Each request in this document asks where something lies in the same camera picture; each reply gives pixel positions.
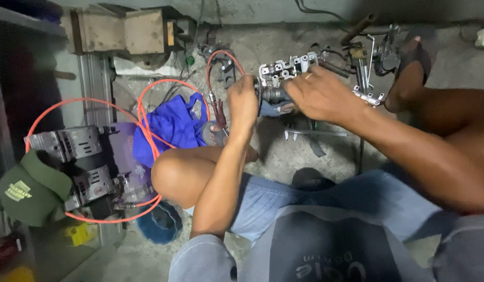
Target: hose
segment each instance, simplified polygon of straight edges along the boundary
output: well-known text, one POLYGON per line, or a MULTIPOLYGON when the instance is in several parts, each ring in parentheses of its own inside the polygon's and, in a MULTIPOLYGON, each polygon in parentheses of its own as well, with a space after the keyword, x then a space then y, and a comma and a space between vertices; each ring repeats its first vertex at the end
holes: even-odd
MULTIPOLYGON (((167 141, 163 140, 162 138, 158 137, 157 135, 155 135, 153 132, 151 132, 150 130, 150 125, 148 123, 148 118, 146 117, 146 112, 145 112, 145 108, 143 106, 143 97, 145 95, 145 93, 155 84, 158 84, 158 83, 161 83, 161 82, 177 82, 177 83, 181 83, 185 86, 188 86, 190 87, 191 89, 193 89, 195 92, 198 92, 198 90, 191 86, 190 84, 184 82, 184 81, 181 81, 181 80, 177 80, 177 79, 171 79, 171 78, 168 78, 168 79, 161 79, 161 80, 157 80, 153 83, 151 83, 150 85, 148 85, 144 90, 143 92, 141 93, 141 96, 138 98, 138 119, 136 119, 135 117, 133 117, 130 113, 128 113, 126 110, 120 108, 119 106, 115 105, 115 104, 112 104, 110 102, 107 102, 107 101, 104 101, 104 100, 100 100, 100 99, 94 99, 94 98, 75 98, 75 99, 68 99, 68 100, 63 100, 63 101, 60 101, 59 103, 55 104, 55 105, 52 105, 50 106, 48 109, 46 109, 44 112, 42 112, 42 114, 40 114, 38 116, 37 119, 35 119, 35 121, 33 122, 31 128, 29 129, 29 132, 28 132, 28 135, 26 136, 26 153, 29 152, 29 150, 31 149, 31 144, 30 144, 30 141, 29 141, 29 137, 33 134, 33 132, 35 131, 38 123, 49 113, 51 112, 52 110, 56 109, 57 107, 59 106, 62 106, 62 105, 66 105, 66 104, 69 104, 69 103, 73 103, 73 102, 78 102, 78 101, 93 101, 93 102, 99 102, 99 103, 103 103, 103 104, 106 104, 108 106, 112 106, 114 107, 115 109, 119 110, 120 112, 124 113, 127 118, 129 118, 129 120, 131 120, 134 124, 138 125, 142 131, 143 131, 143 134, 146 138, 146 140, 148 141, 148 143, 150 144, 150 147, 151 147, 151 151, 153 153, 153 158, 154 159, 157 159, 157 157, 160 155, 160 152, 158 151, 158 148, 157 146, 155 145, 155 142, 153 142, 153 138, 157 138, 158 140, 162 141, 164 144, 167 144, 168 146, 170 146, 171 148, 176 148, 176 146, 168 143, 167 141), (145 120, 145 124, 143 124, 142 122, 139 122, 139 120, 141 120, 141 115, 143 115, 143 119, 145 120)), ((203 102, 205 104, 205 106, 207 107, 207 120, 210 120, 210 111, 209 111, 209 106, 207 104, 207 101, 205 99, 203 99, 203 102)), ((90 219, 90 218, 85 218, 85 217, 82 217, 82 216, 76 216, 72 213, 69 213, 69 212, 65 212, 64 214, 66 216, 69 216, 71 218, 74 218, 74 219, 77 219, 77 220, 81 220, 81 221, 85 221, 85 222, 90 222, 90 223, 121 223, 121 222, 126 222, 126 221, 131 221, 131 220, 134 220, 140 216, 143 216, 147 213, 149 213, 152 209, 154 209, 158 203, 162 200, 162 195, 158 194, 156 197, 154 197, 153 199, 151 199, 150 201, 148 202, 145 202, 145 203, 140 203, 140 204, 137 204, 136 206, 138 207, 142 207, 142 206, 145 206, 147 204, 150 204, 152 202, 154 202, 152 204, 152 206, 145 210, 144 212, 138 214, 138 215, 134 215, 132 217, 129 217, 129 218, 122 218, 122 219, 115 219, 115 220, 99 220, 99 219, 90 219)))

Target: concrete floor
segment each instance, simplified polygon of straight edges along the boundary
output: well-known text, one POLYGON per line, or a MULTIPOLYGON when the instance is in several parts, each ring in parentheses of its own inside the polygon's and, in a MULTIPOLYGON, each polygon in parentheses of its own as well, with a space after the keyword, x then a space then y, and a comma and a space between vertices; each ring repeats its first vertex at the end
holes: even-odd
MULTIPOLYGON (((441 29, 438 32, 440 51, 437 62, 432 70, 427 86, 435 88, 473 87, 484 88, 484 50, 473 48, 472 43, 465 43, 458 34, 459 28, 441 29)), ((217 34, 217 40, 230 44, 246 73, 257 74, 258 66, 289 56, 301 55, 308 51, 309 46, 318 42, 330 45, 339 50, 339 39, 344 33, 319 27, 317 25, 277 24, 269 26, 229 27, 225 26, 217 34)), ((205 62, 196 58, 192 66, 189 83, 202 93, 207 93, 205 84, 205 62)), ((216 70, 213 71, 213 90, 220 98, 225 97, 222 86, 214 82, 216 70)), ((372 76, 371 83, 376 91, 387 93, 393 75, 385 77, 372 76)), ((146 80, 122 80, 119 78, 114 86, 117 104, 132 109, 133 95, 137 95, 145 87, 146 80)), ((154 88, 147 103, 150 109, 157 106, 169 85, 154 88)), ((188 96, 186 88, 181 93, 188 96)), ((308 145, 305 137, 298 137, 294 142, 286 141, 283 135, 284 125, 278 119, 259 119, 258 130, 252 138, 253 145, 261 153, 261 160, 246 166, 246 171, 264 176, 282 183, 290 183, 293 173, 302 167, 314 167, 324 176, 340 182, 354 175, 356 170, 357 137, 336 138, 324 137, 320 144, 327 153, 325 157, 317 158, 308 145)), ((367 145, 364 168, 377 167, 386 158, 371 145, 367 145)), ((167 245, 154 245, 147 241, 131 223, 127 236, 115 250, 107 265, 99 268, 101 281, 167 281, 170 260, 180 246, 188 240, 191 229, 191 218, 183 214, 184 227, 178 239, 167 245)), ((226 245, 237 261, 240 261, 249 250, 249 242, 233 234, 226 237, 226 245)), ((407 246, 422 266, 428 266, 428 260, 435 251, 438 236, 430 237, 407 246)))

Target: rusty pipe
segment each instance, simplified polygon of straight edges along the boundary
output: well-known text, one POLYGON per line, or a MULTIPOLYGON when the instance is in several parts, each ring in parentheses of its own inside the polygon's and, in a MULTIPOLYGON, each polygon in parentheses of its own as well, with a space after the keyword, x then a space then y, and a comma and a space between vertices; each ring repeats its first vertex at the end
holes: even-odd
POLYGON ((362 21, 360 21, 353 29, 347 33, 343 39, 341 39, 341 46, 346 46, 350 44, 350 41, 359 35, 364 29, 374 23, 376 21, 376 14, 369 14, 367 15, 362 21))

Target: person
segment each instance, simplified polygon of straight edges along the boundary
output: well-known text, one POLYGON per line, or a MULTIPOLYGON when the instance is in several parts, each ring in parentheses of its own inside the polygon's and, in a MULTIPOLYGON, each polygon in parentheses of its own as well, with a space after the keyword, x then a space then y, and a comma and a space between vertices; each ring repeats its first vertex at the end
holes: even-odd
POLYGON ((229 88, 226 145, 169 150, 152 169, 159 193, 194 206, 169 281, 484 281, 484 90, 424 86, 435 38, 429 29, 409 32, 386 101, 424 131, 379 113, 320 67, 284 86, 306 116, 364 138, 399 175, 372 170, 309 191, 243 173, 257 157, 249 141, 258 101, 251 76, 229 88), (431 270, 402 244, 426 226, 442 227, 433 230, 442 239, 431 270), (240 269, 226 231, 253 241, 240 269))

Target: flip-flop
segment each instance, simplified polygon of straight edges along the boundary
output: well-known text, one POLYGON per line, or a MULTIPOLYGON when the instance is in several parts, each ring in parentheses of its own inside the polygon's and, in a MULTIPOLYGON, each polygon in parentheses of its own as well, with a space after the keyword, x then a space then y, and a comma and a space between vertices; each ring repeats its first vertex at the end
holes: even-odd
POLYGON ((413 28, 407 34, 402 48, 400 50, 400 65, 395 73, 397 79, 400 73, 412 62, 418 61, 423 67, 423 85, 427 83, 431 68, 438 51, 437 33, 432 27, 417 27, 413 28), (416 37, 421 38, 420 42, 413 50, 404 50, 409 46, 409 43, 416 37))
POLYGON ((223 138, 226 137, 226 134, 224 133, 223 130, 212 131, 210 127, 213 125, 216 125, 216 124, 213 122, 206 122, 202 126, 202 138, 204 139, 204 142, 208 146, 224 146, 223 138), (211 133, 214 135, 215 142, 213 142, 212 139, 210 138, 211 133))

